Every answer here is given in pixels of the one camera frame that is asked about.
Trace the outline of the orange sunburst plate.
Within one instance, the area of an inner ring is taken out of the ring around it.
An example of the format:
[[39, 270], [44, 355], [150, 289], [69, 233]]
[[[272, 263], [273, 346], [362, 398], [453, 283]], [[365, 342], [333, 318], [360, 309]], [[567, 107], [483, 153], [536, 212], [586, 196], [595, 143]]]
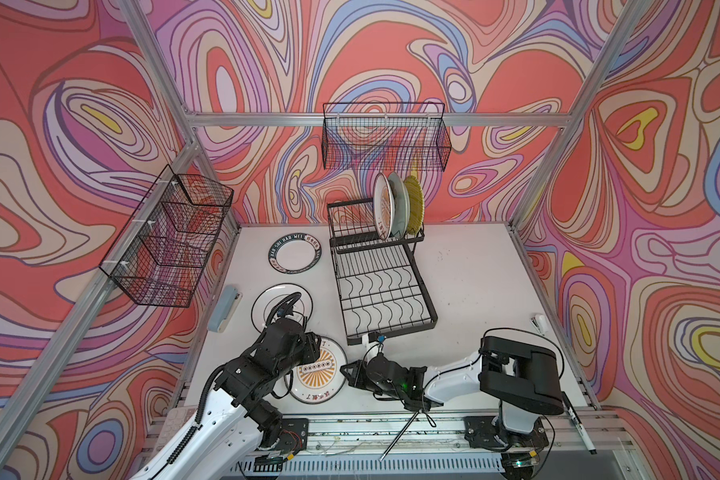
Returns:
[[346, 382], [340, 372], [347, 363], [343, 348], [333, 339], [323, 337], [318, 360], [293, 370], [290, 395], [297, 401], [316, 405], [335, 397]]
[[387, 240], [391, 234], [394, 219], [394, 196], [388, 178], [379, 173], [375, 177], [373, 191], [373, 213], [377, 234]]

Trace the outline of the pale green flower plate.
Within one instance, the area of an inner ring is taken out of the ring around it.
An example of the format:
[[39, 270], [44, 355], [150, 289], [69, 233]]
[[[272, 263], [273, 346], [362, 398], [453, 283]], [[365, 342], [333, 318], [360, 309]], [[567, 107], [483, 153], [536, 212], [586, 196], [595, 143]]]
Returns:
[[392, 172], [388, 181], [392, 189], [395, 214], [391, 227], [391, 236], [395, 239], [404, 238], [410, 219], [410, 198], [407, 188], [400, 176]]

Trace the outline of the yellow striped plate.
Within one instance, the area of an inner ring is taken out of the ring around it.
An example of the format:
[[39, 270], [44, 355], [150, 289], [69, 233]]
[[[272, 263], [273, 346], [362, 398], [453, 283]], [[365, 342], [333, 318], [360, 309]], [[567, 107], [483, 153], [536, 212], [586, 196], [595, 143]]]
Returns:
[[410, 216], [406, 231], [409, 235], [416, 235], [422, 229], [424, 221], [425, 202], [423, 188], [419, 180], [413, 175], [406, 177], [403, 183], [407, 189], [410, 204]]

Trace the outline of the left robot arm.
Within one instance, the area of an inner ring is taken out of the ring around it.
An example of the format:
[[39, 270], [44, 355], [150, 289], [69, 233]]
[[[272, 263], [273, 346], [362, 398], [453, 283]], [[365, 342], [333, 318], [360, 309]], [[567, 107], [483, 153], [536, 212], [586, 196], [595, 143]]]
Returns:
[[295, 320], [265, 327], [239, 356], [216, 367], [188, 420], [134, 479], [219, 479], [260, 447], [278, 443], [279, 410], [266, 400], [294, 368], [316, 362], [321, 337]]

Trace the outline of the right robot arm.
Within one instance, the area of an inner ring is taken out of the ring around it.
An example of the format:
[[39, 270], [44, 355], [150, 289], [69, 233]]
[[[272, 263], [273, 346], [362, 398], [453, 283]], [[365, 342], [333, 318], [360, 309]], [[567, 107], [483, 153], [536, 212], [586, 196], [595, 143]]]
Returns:
[[412, 413], [428, 413], [476, 393], [493, 397], [499, 414], [490, 431], [503, 445], [530, 437], [542, 417], [566, 412], [556, 353], [494, 335], [484, 335], [475, 353], [445, 366], [404, 367], [379, 351], [340, 371], [349, 386]]

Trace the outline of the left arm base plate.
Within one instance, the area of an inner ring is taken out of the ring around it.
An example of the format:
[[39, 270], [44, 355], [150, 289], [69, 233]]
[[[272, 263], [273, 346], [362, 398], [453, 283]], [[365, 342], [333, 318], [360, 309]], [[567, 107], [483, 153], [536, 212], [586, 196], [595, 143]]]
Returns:
[[296, 455], [308, 444], [309, 420], [306, 417], [285, 418], [276, 440], [263, 446], [262, 450], [275, 452], [280, 456]]

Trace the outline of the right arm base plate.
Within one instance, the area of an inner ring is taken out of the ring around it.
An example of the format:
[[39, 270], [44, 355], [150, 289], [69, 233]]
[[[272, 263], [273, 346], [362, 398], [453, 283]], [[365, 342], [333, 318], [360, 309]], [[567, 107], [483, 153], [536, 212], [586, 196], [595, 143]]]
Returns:
[[514, 433], [505, 429], [498, 416], [467, 416], [464, 426], [464, 438], [471, 448], [506, 452], [512, 448], [541, 449], [549, 445], [540, 417], [530, 433]]

